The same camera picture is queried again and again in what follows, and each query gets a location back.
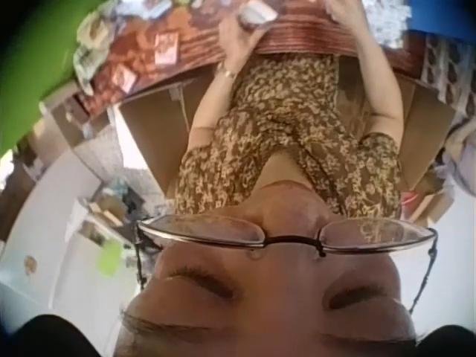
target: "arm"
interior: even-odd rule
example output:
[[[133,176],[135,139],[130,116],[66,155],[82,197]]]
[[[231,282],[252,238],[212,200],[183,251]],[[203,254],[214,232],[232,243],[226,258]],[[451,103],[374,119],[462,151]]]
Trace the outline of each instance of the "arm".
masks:
[[[356,34],[358,61],[373,114],[368,132],[381,132],[400,148],[403,136],[402,93],[384,51],[369,30]]]
[[[257,28],[252,33],[242,29],[234,13],[220,23],[219,43],[225,52],[223,69],[218,71],[193,117],[187,151],[210,144],[218,120],[230,106],[234,78],[241,72],[251,52],[268,28]]]
[[[211,142],[218,119],[228,111],[233,82],[223,72],[216,74],[193,116],[187,151],[207,146]]]
[[[324,0],[327,12],[353,35],[364,87],[373,111],[368,132],[392,137],[399,147],[403,136],[402,93],[384,51],[373,38],[360,0]]]

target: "eyeglasses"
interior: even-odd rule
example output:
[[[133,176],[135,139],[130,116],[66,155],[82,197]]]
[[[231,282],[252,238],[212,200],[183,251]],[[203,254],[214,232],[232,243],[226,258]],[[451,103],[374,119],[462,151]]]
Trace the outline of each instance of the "eyeglasses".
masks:
[[[172,241],[194,242],[222,248],[257,250],[278,243],[300,243],[316,249],[320,257],[328,254],[367,255],[385,254],[407,250],[433,242],[428,250],[430,263],[419,291],[414,298],[410,313],[420,299],[437,258],[438,233],[409,222],[384,218],[356,218],[331,222],[320,229],[315,238],[300,236],[267,237],[263,229],[242,219],[210,214],[163,216],[138,222],[136,225],[136,254],[138,279],[143,289],[145,278],[141,270],[138,246],[149,236],[158,247]]]

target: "white wall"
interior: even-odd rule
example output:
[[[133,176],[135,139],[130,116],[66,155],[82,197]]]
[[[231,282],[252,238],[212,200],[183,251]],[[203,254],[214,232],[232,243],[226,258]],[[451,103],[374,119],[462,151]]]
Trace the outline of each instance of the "white wall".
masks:
[[[135,293],[135,270],[120,267],[104,277],[97,270],[100,247],[80,235],[69,244],[65,238],[74,201],[92,197],[99,186],[100,179],[66,152],[28,197],[0,257],[0,317],[8,332],[50,313],[72,322],[102,354],[115,339],[120,310]],[[30,276],[25,256],[37,261]]]
[[[100,247],[75,236],[68,247],[63,271],[66,279],[58,286],[54,311],[74,322],[103,356],[106,344],[117,340],[113,331],[120,311],[127,307],[137,282],[135,270],[121,266],[114,277],[97,270]]]
[[[455,202],[434,226],[438,257],[428,285],[414,312],[417,333],[424,335],[446,324],[476,330],[475,199],[455,188]],[[428,266],[424,247],[399,261],[402,298],[407,306],[417,293]]]

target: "green object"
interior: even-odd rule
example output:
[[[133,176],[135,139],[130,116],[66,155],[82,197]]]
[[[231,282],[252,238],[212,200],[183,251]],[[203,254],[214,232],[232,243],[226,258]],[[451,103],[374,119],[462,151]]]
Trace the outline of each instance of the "green object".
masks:
[[[0,64],[0,157],[41,118],[39,101],[73,76],[76,30],[102,0],[44,1]]]
[[[187,6],[189,5],[189,3],[192,2],[192,0],[176,0],[177,1],[177,4],[181,5],[181,6]]]
[[[108,239],[97,262],[99,271],[107,277],[113,277],[119,269],[122,255],[122,244],[115,239]]]

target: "eyeglass temple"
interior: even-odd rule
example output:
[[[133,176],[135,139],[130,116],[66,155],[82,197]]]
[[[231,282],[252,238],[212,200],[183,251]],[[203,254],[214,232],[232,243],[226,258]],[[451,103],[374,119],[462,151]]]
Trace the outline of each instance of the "eyeglass temple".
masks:
[[[430,263],[428,264],[428,269],[426,270],[425,276],[423,277],[422,284],[419,287],[418,294],[416,294],[414,302],[411,305],[410,310],[408,310],[410,312],[410,315],[414,313],[415,306],[417,305],[420,297],[422,296],[423,290],[425,289],[426,284],[428,283],[428,278],[430,276],[431,269],[433,268],[433,264],[437,259],[437,254],[438,254],[437,242],[438,242],[438,236],[435,238],[435,240],[433,241],[433,245],[428,250],[428,255],[430,256]]]
[[[146,285],[147,279],[142,274],[142,261],[141,261],[141,253],[139,251],[139,245],[143,242],[142,234],[144,234],[138,226],[138,222],[134,224],[134,249],[135,249],[135,257],[137,258],[137,280],[141,285],[141,291],[144,290]]]

